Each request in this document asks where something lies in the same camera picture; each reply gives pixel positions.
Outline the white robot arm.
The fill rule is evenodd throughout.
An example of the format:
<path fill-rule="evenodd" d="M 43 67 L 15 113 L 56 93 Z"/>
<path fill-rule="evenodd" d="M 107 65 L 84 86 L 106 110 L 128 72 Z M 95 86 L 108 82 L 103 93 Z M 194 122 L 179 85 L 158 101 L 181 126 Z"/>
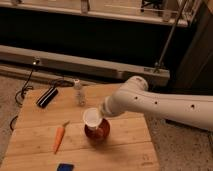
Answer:
<path fill-rule="evenodd" d="M 213 132 L 213 96 L 152 93 L 140 76 L 129 78 L 100 105 L 104 117 L 116 117 L 126 111 L 151 114 Z"/>

